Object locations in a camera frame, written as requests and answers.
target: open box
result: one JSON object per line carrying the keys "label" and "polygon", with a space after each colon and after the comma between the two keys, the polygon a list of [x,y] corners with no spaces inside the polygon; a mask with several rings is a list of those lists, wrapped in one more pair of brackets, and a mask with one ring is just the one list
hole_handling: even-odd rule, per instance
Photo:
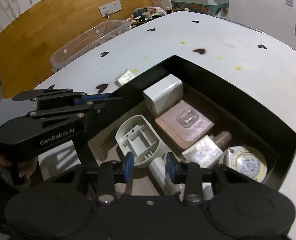
{"label": "open box", "polygon": [[[278,190],[291,165],[296,150],[296,133],[266,107],[248,96],[237,87],[213,73],[172,56],[137,76],[112,96],[122,97],[118,109],[109,107],[92,115],[88,125],[92,134],[97,134],[88,143],[98,164],[108,160],[119,160],[123,156],[117,147],[115,135],[119,127],[130,117],[142,114],[152,125],[163,142],[181,157],[181,150],[159,129],[144,103],[142,91],[173,74],[184,83],[184,93],[192,94],[198,101],[215,108],[219,121],[207,135],[216,135],[222,130],[232,134],[230,146],[247,144],[257,148],[267,162],[267,176],[264,184]],[[75,144],[82,163],[81,150]],[[147,168],[135,168],[133,181],[127,185],[116,185],[120,194],[158,195],[162,194]]]}

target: wall outlet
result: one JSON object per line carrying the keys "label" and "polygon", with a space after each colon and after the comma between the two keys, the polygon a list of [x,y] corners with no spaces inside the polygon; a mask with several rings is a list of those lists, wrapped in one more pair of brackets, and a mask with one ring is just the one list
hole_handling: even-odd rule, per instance
{"label": "wall outlet", "polygon": [[110,3],[110,8],[111,8],[112,13],[120,11],[122,9],[120,1],[117,0],[117,1]]}
{"label": "wall outlet", "polygon": [[105,11],[107,11],[107,10],[109,11],[109,14],[112,14],[111,3],[107,3],[107,4],[99,7],[99,11],[100,11],[102,17],[106,16]]}

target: white plug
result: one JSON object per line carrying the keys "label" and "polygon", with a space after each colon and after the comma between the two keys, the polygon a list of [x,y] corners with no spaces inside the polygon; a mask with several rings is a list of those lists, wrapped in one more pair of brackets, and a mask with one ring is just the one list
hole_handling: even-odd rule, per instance
{"label": "white plug", "polygon": [[100,6],[99,11],[102,17],[106,17],[107,15],[112,14],[110,3]]}

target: round label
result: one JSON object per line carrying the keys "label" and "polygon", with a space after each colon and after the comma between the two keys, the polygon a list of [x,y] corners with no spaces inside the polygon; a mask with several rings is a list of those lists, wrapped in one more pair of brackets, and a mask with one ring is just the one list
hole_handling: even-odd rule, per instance
{"label": "round label", "polygon": [[258,182],[262,182],[267,174],[264,156],[253,147],[236,152],[231,160],[231,168]]}
{"label": "round label", "polygon": [[237,171],[249,178],[254,178],[260,172],[260,162],[251,153],[245,153],[237,159]]}

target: metal screw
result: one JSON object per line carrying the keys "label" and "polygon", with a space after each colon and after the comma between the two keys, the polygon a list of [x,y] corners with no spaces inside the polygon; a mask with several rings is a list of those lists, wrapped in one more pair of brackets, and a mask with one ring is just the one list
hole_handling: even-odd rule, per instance
{"label": "metal screw", "polygon": [[112,195],[109,195],[109,194],[104,194],[104,195],[101,195],[98,197],[98,200],[101,202],[101,203],[111,203],[115,198],[112,196]]}
{"label": "metal screw", "polygon": [[148,201],[146,202],[146,204],[149,205],[149,206],[152,206],[152,205],[154,204],[154,202],[153,202],[152,200],[148,200]]}
{"label": "metal screw", "polygon": [[197,194],[189,194],[185,199],[190,203],[198,203],[202,201],[202,198]]}

